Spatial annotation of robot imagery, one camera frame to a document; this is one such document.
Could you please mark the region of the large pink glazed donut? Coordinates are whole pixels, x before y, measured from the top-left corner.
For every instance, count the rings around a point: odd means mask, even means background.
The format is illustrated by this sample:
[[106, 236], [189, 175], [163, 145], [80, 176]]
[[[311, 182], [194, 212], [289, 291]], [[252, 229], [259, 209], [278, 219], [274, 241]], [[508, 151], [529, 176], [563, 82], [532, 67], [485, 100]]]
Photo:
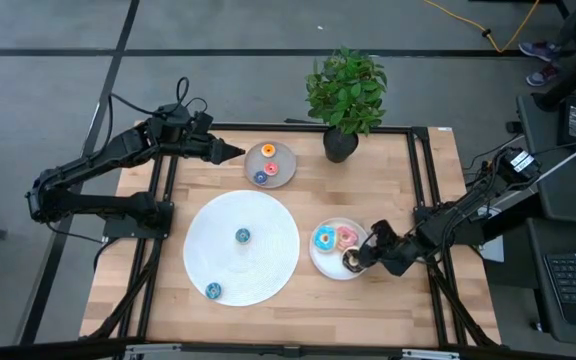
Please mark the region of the large pink glazed donut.
[[339, 226], [336, 228], [336, 245], [340, 250], [345, 250], [355, 246], [358, 241], [358, 234], [348, 226]]

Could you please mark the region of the white round woven placemat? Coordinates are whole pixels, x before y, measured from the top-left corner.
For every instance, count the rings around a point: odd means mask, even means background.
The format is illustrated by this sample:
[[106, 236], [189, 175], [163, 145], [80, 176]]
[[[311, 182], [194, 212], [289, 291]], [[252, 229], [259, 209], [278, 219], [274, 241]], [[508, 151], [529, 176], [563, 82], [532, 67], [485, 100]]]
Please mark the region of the white round woven placemat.
[[[250, 231], [249, 243], [236, 241], [240, 228]], [[296, 222], [279, 200], [238, 190], [212, 199], [198, 211], [185, 237], [183, 261], [201, 295], [206, 297], [205, 287], [217, 282], [222, 294], [212, 301], [244, 307], [273, 297], [288, 283], [300, 244]]]

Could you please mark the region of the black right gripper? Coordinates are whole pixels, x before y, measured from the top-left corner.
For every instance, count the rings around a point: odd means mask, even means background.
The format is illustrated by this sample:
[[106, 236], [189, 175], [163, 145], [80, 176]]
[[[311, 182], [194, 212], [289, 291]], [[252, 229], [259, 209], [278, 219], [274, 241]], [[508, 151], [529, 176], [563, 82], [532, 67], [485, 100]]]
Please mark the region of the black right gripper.
[[412, 237], [378, 238], [376, 234], [370, 234], [360, 246], [358, 262], [362, 269], [370, 268], [379, 262], [391, 275], [402, 276], [419, 254]]

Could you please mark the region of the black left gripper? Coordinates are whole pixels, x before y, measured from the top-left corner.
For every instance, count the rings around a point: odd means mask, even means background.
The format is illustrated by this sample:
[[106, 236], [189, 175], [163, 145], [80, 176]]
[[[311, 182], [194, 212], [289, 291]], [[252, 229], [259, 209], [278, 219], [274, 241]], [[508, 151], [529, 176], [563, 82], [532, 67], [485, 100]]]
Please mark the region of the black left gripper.
[[226, 143], [223, 139], [215, 139], [210, 134], [189, 135], [173, 133], [167, 136], [167, 153], [184, 158], [199, 158], [219, 165], [245, 154], [241, 148]]

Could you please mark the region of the black plant pot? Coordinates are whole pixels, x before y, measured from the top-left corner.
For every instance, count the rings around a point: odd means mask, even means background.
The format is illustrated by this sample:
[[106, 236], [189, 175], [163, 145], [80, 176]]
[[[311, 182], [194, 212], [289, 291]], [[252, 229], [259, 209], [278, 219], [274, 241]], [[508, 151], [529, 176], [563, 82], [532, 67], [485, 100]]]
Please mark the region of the black plant pot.
[[358, 147], [356, 134], [344, 134], [336, 127], [329, 127], [323, 134], [326, 158], [333, 163], [344, 162]]

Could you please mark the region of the black front crossbar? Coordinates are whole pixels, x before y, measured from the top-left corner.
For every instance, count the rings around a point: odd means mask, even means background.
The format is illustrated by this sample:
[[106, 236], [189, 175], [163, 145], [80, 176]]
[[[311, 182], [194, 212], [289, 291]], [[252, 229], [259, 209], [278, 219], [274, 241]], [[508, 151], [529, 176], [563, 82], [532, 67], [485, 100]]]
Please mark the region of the black front crossbar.
[[576, 360], [576, 356], [515, 351], [503, 347], [445, 345], [439, 348], [249, 345], [212, 343], [146, 342], [137, 337], [83, 339], [76, 341], [0, 347], [0, 360], [99, 360], [115, 355], [145, 355], [158, 352], [207, 352], [303, 356], [375, 356], [414, 360]]

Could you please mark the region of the large blue glazed donut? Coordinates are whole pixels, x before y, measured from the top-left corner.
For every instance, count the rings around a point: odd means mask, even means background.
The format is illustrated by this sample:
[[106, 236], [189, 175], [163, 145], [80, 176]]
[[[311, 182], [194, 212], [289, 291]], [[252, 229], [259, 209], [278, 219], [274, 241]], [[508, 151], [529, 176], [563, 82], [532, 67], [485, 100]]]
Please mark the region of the large blue glazed donut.
[[314, 234], [313, 244], [318, 252], [332, 252], [336, 247], [336, 229], [328, 225], [318, 227]]

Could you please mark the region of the green leafy plant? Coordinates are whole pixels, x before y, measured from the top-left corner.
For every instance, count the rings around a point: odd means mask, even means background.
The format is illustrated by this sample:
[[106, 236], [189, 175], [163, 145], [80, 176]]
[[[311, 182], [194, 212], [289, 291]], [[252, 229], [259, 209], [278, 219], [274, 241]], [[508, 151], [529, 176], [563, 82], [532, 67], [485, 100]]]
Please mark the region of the green leafy plant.
[[368, 135], [382, 123], [388, 79], [369, 55], [340, 47], [323, 61], [315, 60], [305, 80], [310, 118], [344, 134]]

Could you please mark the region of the large chocolate glazed donut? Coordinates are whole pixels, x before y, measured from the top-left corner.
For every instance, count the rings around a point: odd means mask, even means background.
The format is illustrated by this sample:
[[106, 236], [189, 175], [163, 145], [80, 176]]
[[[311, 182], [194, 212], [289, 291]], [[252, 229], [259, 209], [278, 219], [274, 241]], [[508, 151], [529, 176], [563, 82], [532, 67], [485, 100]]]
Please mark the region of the large chocolate glazed donut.
[[342, 265], [351, 273], [358, 274], [365, 270], [359, 260], [360, 250], [357, 246], [346, 248], [342, 253]]

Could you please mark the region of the dark side table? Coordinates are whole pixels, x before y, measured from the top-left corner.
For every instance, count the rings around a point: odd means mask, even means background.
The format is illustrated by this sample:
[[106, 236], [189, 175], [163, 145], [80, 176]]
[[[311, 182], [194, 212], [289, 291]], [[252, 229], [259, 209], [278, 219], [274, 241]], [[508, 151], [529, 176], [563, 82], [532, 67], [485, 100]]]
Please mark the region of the dark side table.
[[546, 178], [536, 184], [544, 215], [552, 220], [576, 222], [576, 157], [557, 147], [559, 114], [540, 109], [531, 96], [516, 98], [528, 149], [541, 162]]

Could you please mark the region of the grey round plate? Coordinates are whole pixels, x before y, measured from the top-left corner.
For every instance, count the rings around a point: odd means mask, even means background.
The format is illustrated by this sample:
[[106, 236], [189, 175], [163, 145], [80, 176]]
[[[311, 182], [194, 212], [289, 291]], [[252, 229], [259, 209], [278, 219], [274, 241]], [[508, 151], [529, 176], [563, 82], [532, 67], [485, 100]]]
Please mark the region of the grey round plate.
[[[276, 153], [273, 157], [264, 157], [261, 148], [264, 144], [273, 144]], [[264, 171], [264, 165], [267, 162], [274, 162], [278, 165], [279, 170], [275, 176], [268, 176], [264, 185], [258, 185], [254, 181], [254, 175], [258, 171]], [[292, 150], [285, 144], [276, 141], [262, 141], [250, 148], [244, 158], [244, 175], [255, 186], [273, 189], [286, 185], [295, 175], [297, 170], [297, 157]]]

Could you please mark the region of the person's shoe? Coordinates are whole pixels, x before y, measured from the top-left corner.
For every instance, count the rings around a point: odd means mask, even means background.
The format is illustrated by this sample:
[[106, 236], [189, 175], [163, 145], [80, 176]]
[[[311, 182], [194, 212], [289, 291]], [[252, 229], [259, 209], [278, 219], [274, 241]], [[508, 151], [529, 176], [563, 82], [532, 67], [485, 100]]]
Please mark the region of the person's shoe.
[[556, 59], [561, 51], [561, 47], [548, 41], [542, 42], [521, 42], [518, 46], [520, 52], [526, 56], [538, 58], [545, 62]]
[[541, 87], [556, 79], [559, 73], [560, 70], [557, 66], [548, 64], [541, 70], [528, 75], [526, 77], [526, 83], [532, 87]]

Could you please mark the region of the white round plate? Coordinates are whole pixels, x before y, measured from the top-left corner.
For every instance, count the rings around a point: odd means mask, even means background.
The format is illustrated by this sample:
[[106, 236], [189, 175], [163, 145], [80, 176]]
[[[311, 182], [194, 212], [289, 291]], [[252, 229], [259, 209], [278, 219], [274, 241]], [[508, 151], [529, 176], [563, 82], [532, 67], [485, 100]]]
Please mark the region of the white round plate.
[[[330, 218], [319, 224], [318, 227], [322, 225], [332, 226], [335, 229], [339, 226], [352, 227], [358, 234], [358, 241], [355, 246], [360, 248], [363, 241], [368, 237], [367, 232], [356, 222], [347, 218]], [[344, 250], [340, 250], [337, 245], [332, 252], [321, 253], [318, 252], [313, 244], [314, 234], [317, 228], [313, 231], [311, 235], [311, 240], [309, 244], [309, 252], [312, 262], [315, 267], [326, 277], [333, 280], [351, 280], [358, 277], [361, 273], [354, 274], [348, 271], [342, 265], [342, 253]]]

